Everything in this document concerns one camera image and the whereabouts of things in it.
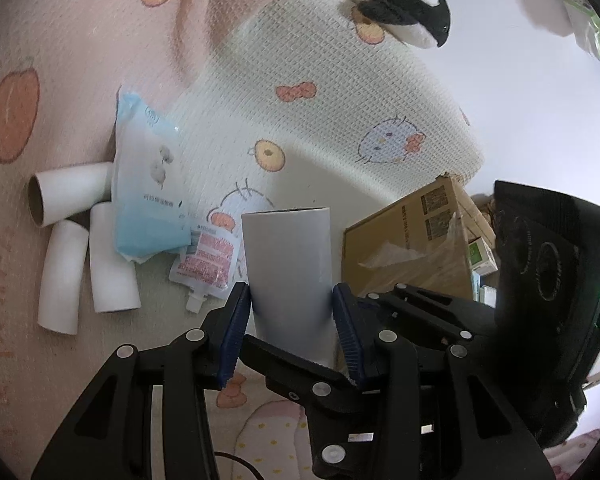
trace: logo on wipes package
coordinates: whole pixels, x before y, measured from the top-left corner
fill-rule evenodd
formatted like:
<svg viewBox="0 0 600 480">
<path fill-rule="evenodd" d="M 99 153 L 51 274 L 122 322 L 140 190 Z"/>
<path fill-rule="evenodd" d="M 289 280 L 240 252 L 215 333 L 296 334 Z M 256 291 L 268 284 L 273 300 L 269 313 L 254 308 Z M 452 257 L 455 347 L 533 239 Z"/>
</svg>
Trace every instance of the logo on wipes package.
<svg viewBox="0 0 600 480">
<path fill-rule="evenodd" d="M 154 124 L 158 122 L 158 119 L 160 119 L 158 114 L 149 107 L 146 108 L 144 114 L 146 115 L 146 122 L 149 124 L 149 126 L 154 126 Z"/>
</svg>

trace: gripped white cylinder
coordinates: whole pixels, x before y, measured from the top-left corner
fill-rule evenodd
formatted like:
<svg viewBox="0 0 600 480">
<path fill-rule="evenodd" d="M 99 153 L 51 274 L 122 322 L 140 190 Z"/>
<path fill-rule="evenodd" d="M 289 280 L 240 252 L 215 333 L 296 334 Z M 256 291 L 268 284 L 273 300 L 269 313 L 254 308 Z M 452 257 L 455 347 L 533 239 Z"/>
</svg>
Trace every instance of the gripped white cylinder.
<svg viewBox="0 0 600 480">
<path fill-rule="evenodd" d="M 114 219 L 115 208 L 111 202 L 102 202 L 91 208 L 89 260 L 96 312 L 140 308 L 136 266 L 115 250 Z"/>
<path fill-rule="evenodd" d="M 40 282 L 38 324 L 53 332 L 78 333 L 78 306 L 89 232 L 70 220 L 54 225 Z"/>
<path fill-rule="evenodd" d="M 329 209 L 246 213 L 242 233 L 258 337 L 333 367 Z"/>
<path fill-rule="evenodd" d="M 45 227 L 110 200 L 111 162 L 83 164 L 36 173 L 29 179 L 29 211 Z"/>
</svg>

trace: brown cardboard box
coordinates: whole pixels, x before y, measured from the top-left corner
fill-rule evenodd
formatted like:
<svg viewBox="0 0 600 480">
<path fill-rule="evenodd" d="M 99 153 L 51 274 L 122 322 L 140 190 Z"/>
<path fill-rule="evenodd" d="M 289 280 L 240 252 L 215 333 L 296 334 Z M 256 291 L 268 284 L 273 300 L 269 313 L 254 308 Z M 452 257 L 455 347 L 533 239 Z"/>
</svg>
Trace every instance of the brown cardboard box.
<svg viewBox="0 0 600 480">
<path fill-rule="evenodd" d="M 467 243 L 478 237 L 495 244 L 471 197 L 440 176 L 346 229 L 342 278 L 360 296 L 402 282 L 472 300 Z"/>
</svg>

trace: hello kitty print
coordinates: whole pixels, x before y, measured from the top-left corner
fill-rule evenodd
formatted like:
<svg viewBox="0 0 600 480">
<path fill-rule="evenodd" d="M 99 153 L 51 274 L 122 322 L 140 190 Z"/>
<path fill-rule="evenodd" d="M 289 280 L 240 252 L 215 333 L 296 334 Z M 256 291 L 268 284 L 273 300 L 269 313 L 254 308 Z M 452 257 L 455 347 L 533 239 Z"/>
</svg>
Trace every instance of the hello kitty print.
<svg viewBox="0 0 600 480">
<path fill-rule="evenodd" d="M 404 162 L 417 154 L 427 136 L 406 118 L 387 119 L 371 128 L 358 145 L 358 161 Z"/>
</svg>

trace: white cap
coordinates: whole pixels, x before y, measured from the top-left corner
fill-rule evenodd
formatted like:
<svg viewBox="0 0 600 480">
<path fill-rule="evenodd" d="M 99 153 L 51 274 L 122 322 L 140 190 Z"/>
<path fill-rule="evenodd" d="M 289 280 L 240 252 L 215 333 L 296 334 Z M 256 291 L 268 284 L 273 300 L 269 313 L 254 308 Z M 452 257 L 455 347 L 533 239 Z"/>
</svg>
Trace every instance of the white cap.
<svg viewBox="0 0 600 480">
<path fill-rule="evenodd" d="M 200 308 L 205 300 L 205 294 L 198 294 L 195 290 L 191 289 L 189 291 L 189 299 L 187 300 L 187 310 L 193 312 L 194 314 L 199 313 Z"/>
</svg>

